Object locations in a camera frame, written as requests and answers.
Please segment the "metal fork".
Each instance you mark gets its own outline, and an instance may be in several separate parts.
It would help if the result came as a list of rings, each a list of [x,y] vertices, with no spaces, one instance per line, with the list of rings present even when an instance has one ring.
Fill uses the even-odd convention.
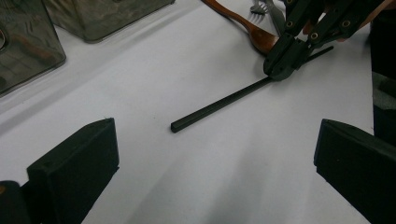
[[[268,12],[268,8],[260,0],[252,0],[253,5],[249,9],[248,18],[254,23],[260,23]]]

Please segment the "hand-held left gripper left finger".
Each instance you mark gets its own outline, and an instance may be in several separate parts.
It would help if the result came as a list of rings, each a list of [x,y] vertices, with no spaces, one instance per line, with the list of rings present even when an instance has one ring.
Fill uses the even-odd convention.
[[[115,120],[90,123],[27,168],[35,224],[81,224],[120,157]]]

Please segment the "brown wooden spoon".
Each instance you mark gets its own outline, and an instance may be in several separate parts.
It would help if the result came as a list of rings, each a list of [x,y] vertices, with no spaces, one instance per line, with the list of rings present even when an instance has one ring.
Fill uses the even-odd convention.
[[[262,28],[251,23],[239,14],[221,5],[217,0],[201,0],[207,6],[219,13],[221,16],[231,19],[241,24],[247,31],[251,44],[263,55],[267,55],[275,45],[278,37],[268,33]]]

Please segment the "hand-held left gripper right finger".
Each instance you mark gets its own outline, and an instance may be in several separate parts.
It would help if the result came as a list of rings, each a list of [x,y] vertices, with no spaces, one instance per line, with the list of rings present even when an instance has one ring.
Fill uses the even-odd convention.
[[[396,224],[396,147],[349,124],[320,124],[314,164],[371,224]]]

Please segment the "translucent brown plastic bin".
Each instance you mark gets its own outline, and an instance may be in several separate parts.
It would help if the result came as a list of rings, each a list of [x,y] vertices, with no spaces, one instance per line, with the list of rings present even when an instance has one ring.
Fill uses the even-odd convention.
[[[52,22],[96,43],[176,0],[43,0]]]
[[[54,59],[45,61],[27,55],[11,40],[14,35],[50,51]],[[0,0],[0,95],[59,67],[65,59],[42,0]]]

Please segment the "brown wooden chopstick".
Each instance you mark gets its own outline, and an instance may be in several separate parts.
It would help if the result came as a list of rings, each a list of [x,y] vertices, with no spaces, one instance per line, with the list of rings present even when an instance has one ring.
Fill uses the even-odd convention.
[[[20,50],[29,56],[37,57],[41,60],[50,61],[54,59],[53,54],[43,48],[33,44],[29,39],[22,35],[14,35],[11,40],[19,46]]]

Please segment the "black chopstick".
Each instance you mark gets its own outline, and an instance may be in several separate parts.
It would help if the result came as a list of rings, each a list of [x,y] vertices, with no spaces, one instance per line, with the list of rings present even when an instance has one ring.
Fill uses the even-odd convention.
[[[265,85],[271,83],[271,82],[276,82],[280,81],[281,78],[273,78],[273,77],[265,77],[251,85],[246,86],[245,88],[236,91],[222,99],[217,100],[216,102],[207,105],[193,113],[190,113],[189,115],[178,119],[170,124],[170,130],[172,133],[178,133],[182,131],[183,129],[189,127],[193,123],[204,119],[205,117],[221,110],[227,105],[232,104],[233,102],[245,97],[248,94],[251,94],[252,92],[260,89],[261,87],[264,87]]]

